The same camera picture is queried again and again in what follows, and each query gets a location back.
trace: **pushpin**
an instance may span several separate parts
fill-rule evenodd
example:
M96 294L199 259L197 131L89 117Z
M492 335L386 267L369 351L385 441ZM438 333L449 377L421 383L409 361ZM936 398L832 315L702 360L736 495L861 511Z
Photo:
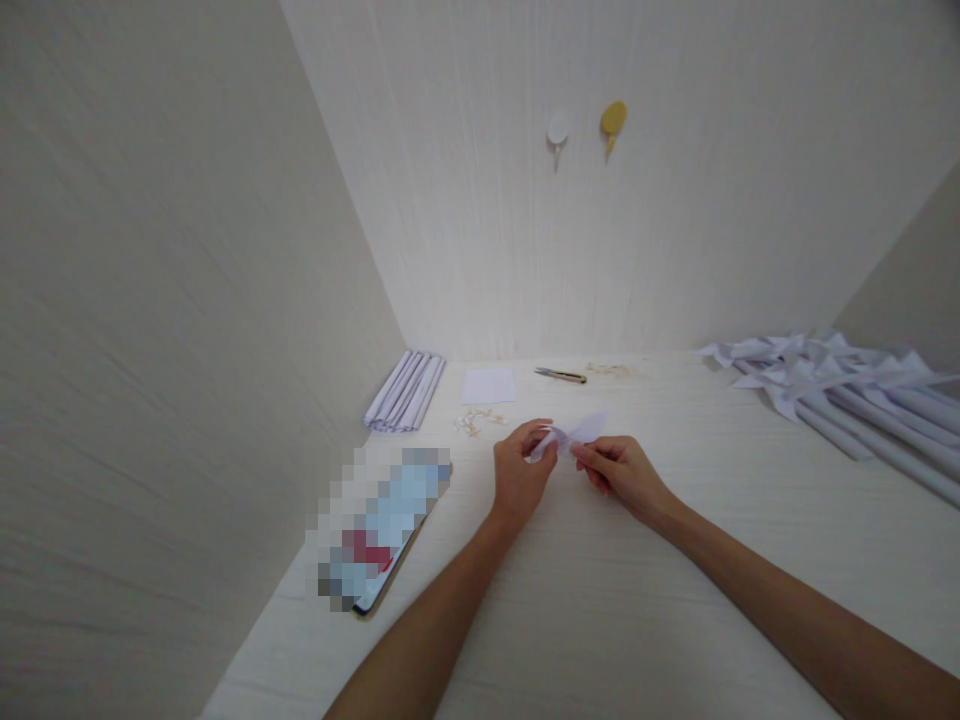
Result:
M603 112L600 119L600 127L607 134L607 159L610 159L610 153L613 152L613 145L617 142L617 134L623 130L623 124L627 121L627 106L622 100L617 100Z
M547 140L553 146L553 174L557 174L557 168L560 167L560 152L563 146L567 144L567 135L570 134L570 121L562 112L558 112L550 121L550 127L547 128Z

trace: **hand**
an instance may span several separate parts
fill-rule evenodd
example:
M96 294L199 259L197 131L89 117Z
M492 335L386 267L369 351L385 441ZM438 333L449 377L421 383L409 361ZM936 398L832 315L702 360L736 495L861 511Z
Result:
M540 504L550 472L557 464L557 444L550 443L538 462L527 462L537 444L547 436L543 427L553 422L537 418L526 422L493 446L497 494L490 519L519 533Z
M632 437L602 437L586 445L574 443L570 451L577 458L577 470L586 470L590 482L604 497L615 493L642 523L650 525L669 510L682 506Z

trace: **finger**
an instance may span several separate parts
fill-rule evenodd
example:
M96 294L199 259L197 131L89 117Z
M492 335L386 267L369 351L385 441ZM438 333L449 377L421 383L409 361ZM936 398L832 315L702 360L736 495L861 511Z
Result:
M590 478L590 482L604 497L610 497L610 482L600 473L598 473L593 468L587 468L587 477Z
M527 439L523 441L523 456L529 457L530 453L533 452L533 449L540 444L540 442L550 433L546 428L541 428L540 430L534 430L527 436Z
M510 433L504 442L522 444L526 437L534 430L537 430L544 425L549 425L552 422L553 420L550 418L536 418L535 420L525 422L523 425Z
M573 456L582 462L586 467L593 468L601 475L606 475L609 477L617 470L616 461L605 458L603 455L587 445L574 443L570 446L570 452L572 452Z
M628 435L614 435L599 437L592 443L587 443L587 445L594 448L602 455L606 455L614 460L619 460L620 456L627 451L627 448L630 447L631 443L635 442L636 440Z
M543 457L537 460L534 463L537 467L543 468L547 471L547 477L550 476L550 473L553 472L553 468L557 466L557 441L552 441L547 445L547 449L543 452Z

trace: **forearm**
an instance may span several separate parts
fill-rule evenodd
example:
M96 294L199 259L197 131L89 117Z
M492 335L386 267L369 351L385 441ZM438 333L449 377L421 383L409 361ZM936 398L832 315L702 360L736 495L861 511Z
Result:
M960 717L960 680L686 506L651 523L847 718Z
M326 718L429 718L517 531L487 518L357 668Z

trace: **stack of folded paper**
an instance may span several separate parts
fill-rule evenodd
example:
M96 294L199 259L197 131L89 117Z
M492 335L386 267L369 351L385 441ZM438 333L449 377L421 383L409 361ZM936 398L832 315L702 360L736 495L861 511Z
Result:
M363 424L379 432L419 430L444 365L439 355L407 350L363 416Z

